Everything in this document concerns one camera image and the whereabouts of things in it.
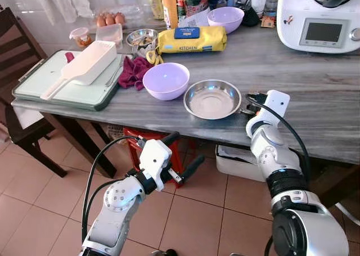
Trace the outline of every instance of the display screen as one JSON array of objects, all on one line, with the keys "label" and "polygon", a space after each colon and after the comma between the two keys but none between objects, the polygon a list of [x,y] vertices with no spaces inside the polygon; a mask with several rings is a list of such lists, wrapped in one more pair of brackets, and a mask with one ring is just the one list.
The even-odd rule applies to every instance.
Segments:
[{"label": "display screen", "polygon": [[309,23],[306,40],[337,42],[342,24]]}]

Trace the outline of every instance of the small metal bowl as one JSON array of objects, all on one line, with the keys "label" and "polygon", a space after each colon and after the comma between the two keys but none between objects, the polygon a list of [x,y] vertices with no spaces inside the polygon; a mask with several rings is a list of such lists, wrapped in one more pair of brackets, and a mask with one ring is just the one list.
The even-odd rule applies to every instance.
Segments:
[{"label": "small metal bowl", "polygon": [[[151,41],[147,43],[140,43],[137,44],[136,42],[139,41],[139,39],[145,39],[146,37],[150,38]],[[126,43],[129,46],[138,45],[141,48],[146,48],[149,44],[151,44],[154,40],[158,38],[158,32],[153,29],[138,29],[134,32],[131,32],[126,37]]]},{"label": "small metal bowl", "polygon": [[240,107],[240,91],[223,80],[194,83],[184,95],[186,110],[199,118],[214,120],[233,114]]}]

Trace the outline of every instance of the cutting board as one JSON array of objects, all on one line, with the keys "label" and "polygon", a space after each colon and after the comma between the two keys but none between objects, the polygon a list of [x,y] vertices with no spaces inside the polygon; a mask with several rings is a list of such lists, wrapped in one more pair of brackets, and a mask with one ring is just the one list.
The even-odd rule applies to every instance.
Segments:
[{"label": "cutting board", "polygon": [[[40,98],[55,81],[61,76],[61,69],[67,64],[65,53],[69,51],[60,50],[55,52],[43,63],[33,69],[28,75],[20,79],[20,83],[13,89],[12,94],[16,98],[26,100],[43,101],[51,104],[78,107],[93,111],[102,110],[110,102],[118,89],[117,80],[106,86],[113,73],[119,69],[120,62],[123,60],[121,54],[117,54],[115,60],[88,86],[70,82],[51,100],[46,101]],[[70,51],[74,57],[80,51]],[[123,68],[116,73],[116,78],[121,74]]]}]

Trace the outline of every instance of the white bin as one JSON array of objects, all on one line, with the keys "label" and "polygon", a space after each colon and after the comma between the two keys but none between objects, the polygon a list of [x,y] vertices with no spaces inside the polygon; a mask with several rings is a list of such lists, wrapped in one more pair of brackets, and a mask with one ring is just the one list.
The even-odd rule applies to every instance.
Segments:
[{"label": "white bin", "polygon": [[216,167],[225,174],[265,182],[256,157],[250,150],[216,145]]}]

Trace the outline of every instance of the white plastic scoop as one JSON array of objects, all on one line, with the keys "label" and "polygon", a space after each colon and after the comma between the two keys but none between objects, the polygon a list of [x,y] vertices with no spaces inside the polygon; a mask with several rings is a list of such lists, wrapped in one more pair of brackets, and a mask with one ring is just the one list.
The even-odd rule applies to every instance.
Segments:
[{"label": "white plastic scoop", "polygon": [[40,98],[50,100],[71,81],[90,85],[115,58],[115,42],[94,41],[61,69],[60,78]]}]

